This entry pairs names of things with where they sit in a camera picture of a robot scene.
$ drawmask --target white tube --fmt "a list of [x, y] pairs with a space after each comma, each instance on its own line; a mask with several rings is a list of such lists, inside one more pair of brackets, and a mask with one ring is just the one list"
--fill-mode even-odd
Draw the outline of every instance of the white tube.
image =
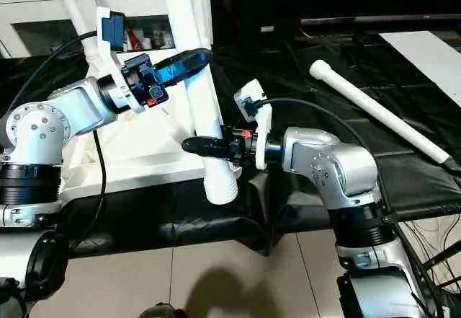
[[357, 89], [345, 78], [337, 74], [331, 67], [322, 60], [317, 60], [309, 69], [310, 75], [318, 80], [333, 87], [336, 91], [345, 96], [348, 100], [361, 107], [371, 116], [384, 123], [387, 127], [395, 131], [399, 136], [412, 143], [422, 152], [431, 157], [434, 161], [441, 164], [449, 158], [449, 154], [439, 148], [435, 143], [423, 136], [417, 130], [409, 126], [391, 111], [368, 97], [364, 92]]
[[[63, 2], [68, 15], [71, 17], [71, 21], [73, 26], [75, 27], [77, 35], [83, 35], [89, 32], [84, 18], [81, 16], [81, 12], [79, 7], [77, 6], [76, 0], [63, 0]], [[84, 46], [86, 62], [88, 63], [88, 65], [96, 71], [100, 71], [102, 69], [102, 61], [98, 54], [96, 39], [87, 38], [85, 40], [82, 40], [81, 44]]]
[[199, 30], [200, 42], [203, 48], [211, 49], [210, 37], [205, 26], [205, 11], [203, 9], [203, 0], [192, 0], [197, 29]]
[[[171, 31], [178, 51], [199, 48], [200, 37], [190, 0], [165, 0]], [[217, 105], [211, 91], [209, 70], [185, 81], [187, 96], [198, 136], [222, 138]], [[204, 186], [207, 199], [213, 204], [226, 204], [238, 193], [237, 182], [229, 163], [223, 159], [204, 158]]]

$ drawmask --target white bracket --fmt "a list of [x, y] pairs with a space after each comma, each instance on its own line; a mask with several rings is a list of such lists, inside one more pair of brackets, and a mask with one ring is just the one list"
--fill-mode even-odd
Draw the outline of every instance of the white bracket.
[[121, 64], [118, 61], [117, 55], [110, 50], [110, 43], [102, 39], [103, 18], [110, 18], [110, 9], [103, 6], [98, 6], [96, 18], [98, 32], [98, 52], [106, 70], [112, 76], [115, 85], [118, 87], [118, 89], [115, 91], [112, 90], [110, 92], [110, 97], [117, 107], [124, 107], [129, 105], [132, 111], [140, 114], [144, 111], [144, 107], [138, 103], [130, 88], [127, 86], [125, 78], [123, 77], [120, 70]]
[[257, 110], [255, 116], [249, 115], [245, 107], [243, 106], [248, 99], [252, 102], [257, 100], [266, 100], [266, 94], [264, 93], [258, 80], [251, 80], [248, 84], [242, 87], [234, 96], [234, 100], [237, 103], [238, 109], [240, 109], [246, 122], [258, 123], [256, 132], [258, 133], [258, 140], [256, 142], [256, 168], [260, 170], [266, 169], [266, 163], [264, 161], [264, 154], [266, 152], [266, 139], [272, 128], [272, 107], [269, 104], [263, 105]]

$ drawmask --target white sheet of paper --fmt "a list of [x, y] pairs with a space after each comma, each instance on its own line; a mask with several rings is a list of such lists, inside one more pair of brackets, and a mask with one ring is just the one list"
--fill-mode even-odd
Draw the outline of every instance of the white sheet of paper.
[[380, 36], [461, 107], [461, 54], [428, 31]]

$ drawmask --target glass cabinet door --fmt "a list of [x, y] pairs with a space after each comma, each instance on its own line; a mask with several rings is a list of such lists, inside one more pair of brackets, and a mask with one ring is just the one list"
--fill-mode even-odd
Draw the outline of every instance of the glass cabinet door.
[[127, 17], [126, 52], [174, 48], [168, 16]]
[[[12, 26], [31, 56], [50, 55], [77, 36], [70, 20], [22, 22]], [[82, 50], [80, 45], [69, 48], [69, 52], [79, 50]]]

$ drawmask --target black cable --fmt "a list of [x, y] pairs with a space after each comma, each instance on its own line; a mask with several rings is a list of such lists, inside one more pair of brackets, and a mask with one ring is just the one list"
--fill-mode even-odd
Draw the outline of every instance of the black cable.
[[[450, 233], [453, 231], [453, 229], [456, 227], [456, 225], [460, 222], [460, 214], [457, 215], [457, 220], [456, 222], [453, 223], [453, 225], [451, 226], [451, 228], [448, 230], [448, 232], [445, 234], [445, 238], [444, 238], [444, 243], [443, 243], [443, 250], [445, 251], [446, 248], [447, 248], [447, 240], [448, 240], [448, 236], [450, 235]], [[453, 273], [453, 270], [452, 268], [450, 267], [449, 263], [448, 263], [448, 260], [445, 261], [445, 263], [447, 264], [447, 268], [448, 268], [448, 271], [450, 273], [450, 275], [455, 278], [455, 274]], [[460, 284], [458, 282], [455, 282], [456, 284], [456, 288], [458, 289], [458, 291], [461, 293], [461, 287], [460, 287]]]
[[102, 149], [101, 149], [101, 144], [99, 142], [97, 131], [93, 131], [93, 137], [94, 137], [94, 143], [96, 144], [96, 150], [97, 150], [98, 157], [99, 157], [99, 163], [101, 164], [101, 173], [102, 173], [101, 193], [99, 194], [99, 202], [96, 208], [96, 212], [94, 213], [93, 220], [89, 224], [86, 231], [82, 234], [80, 239], [71, 246], [71, 251], [75, 250], [80, 245], [80, 243], [88, 237], [88, 235], [91, 233], [91, 230], [93, 229], [95, 223], [97, 222], [99, 216], [102, 214], [102, 211], [104, 210], [104, 207], [105, 207], [104, 195], [106, 193], [106, 183], [107, 183], [106, 165], [104, 163], [104, 157], [102, 156]]
[[[273, 103], [280, 103], [280, 102], [291, 102], [291, 103], [298, 103], [307, 107], [310, 107], [314, 110], [320, 111], [326, 115], [328, 115], [330, 118], [333, 118], [335, 121], [340, 123], [345, 129], [347, 129], [358, 141], [359, 145], [365, 148], [371, 155], [372, 152], [368, 145], [365, 143], [363, 138], [358, 134], [356, 130], [354, 130], [346, 121], [344, 121], [342, 118], [340, 118], [338, 115], [332, 113], [331, 111], [320, 107], [314, 103], [305, 101], [305, 100], [299, 100], [296, 98], [269, 98], [267, 100], [259, 100], [254, 103], [255, 107], [262, 107], [263, 105], [266, 104], [273, 104]], [[377, 167], [377, 181], [380, 184], [381, 188], [381, 195], [382, 195], [382, 201], [384, 204], [384, 207], [388, 210], [387, 213], [392, 212], [392, 208], [390, 206], [390, 200], [388, 196], [388, 191], [385, 186], [385, 181], [382, 179], [382, 172], [380, 169], [380, 165], [376, 161], [376, 167]], [[431, 282], [431, 278], [429, 277], [429, 274], [427, 273], [426, 269], [424, 268], [423, 264], [421, 263], [418, 255], [416, 254], [415, 250], [411, 246], [409, 240], [407, 239], [405, 233], [403, 232], [402, 228], [398, 225], [396, 222], [392, 222], [392, 226], [394, 228], [395, 233], [397, 236], [400, 238], [402, 241], [402, 245], [404, 250], [407, 253], [407, 256], [410, 257], [411, 261], [413, 262], [414, 266], [416, 266], [416, 269], [420, 272], [421, 277], [424, 279], [426, 282], [426, 285], [431, 293], [432, 298], [434, 299], [434, 303], [436, 306], [437, 310], [437, 318], [443, 318], [444, 312], [442, 309], [442, 305], [440, 304], [439, 297], [437, 296], [436, 289], [434, 287], [434, 283]]]
[[32, 83], [32, 81], [42, 72], [42, 70], [58, 55], [60, 55], [63, 51], [67, 50], [70, 46], [79, 43], [81, 40], [94, 37], [97, 35], [96, 31], [88, 32], [83, 35], [79, 35], [78, 37], [75, 37], [74, 39], [68, 41], [67, 43], [62, 44], [56, 51], [54, 51], [51, 55], [47, 57], [46, 60], [40, 64], [40, 66], [34, 71], [34, 73], [29, 77], [29, 79], [21, 86], [19, 89], [18, 93], [16, 93], [16, 96], [14, 96], [12, 102], [10, 103], [8, 109], [6, 110], [6, 114], [8, 112], [12, 111], [14, 106], [16, 105], [17, 101], [21, 97], [21, 95], [24, 93], [24, 91], [29, 87], [29, 85]]
[[421, 307], [421, 309], [424, 311], [424, 314], [425, 314], [428, 318], [433, 317], [433, 315], [431, 314], [431, 312], [429, 312], [429, 310], [427, 309], [426, 305], [423, 304], [423, 302], [419, 299], [419, 297], [418, 297], [414, 292], [411, 292], [411, 296], [413, 297], [413, 299], [415, 299], [415, 301], [416, 301], [416, 303], [418, 304], [418, 306]]
[[[426, 255], [426, 258], [427, 260], [431, 259], [432, 256], [429, 255], [429, 252], [428, 250], [426, 249], [426, 247], [424, 246], [424, 243], [422, 242], [422, 240], [419, 238], [418, 234], [416, 233], [415, 230], [413, 230], [407, 222], [403, 222], [403, 224], [405, 224], [405, 226], [410, 229], [411, 233], [415, 236], [415, 239], [416, 241], [419, 243], [419, 246], [421, 248], [421, 250], [423, 251], [423, 253]], [[434, 269], [431, 268], [431, 274], [432, 274], [432, 281], [435, 282], [435, 272], [434, 272]]]

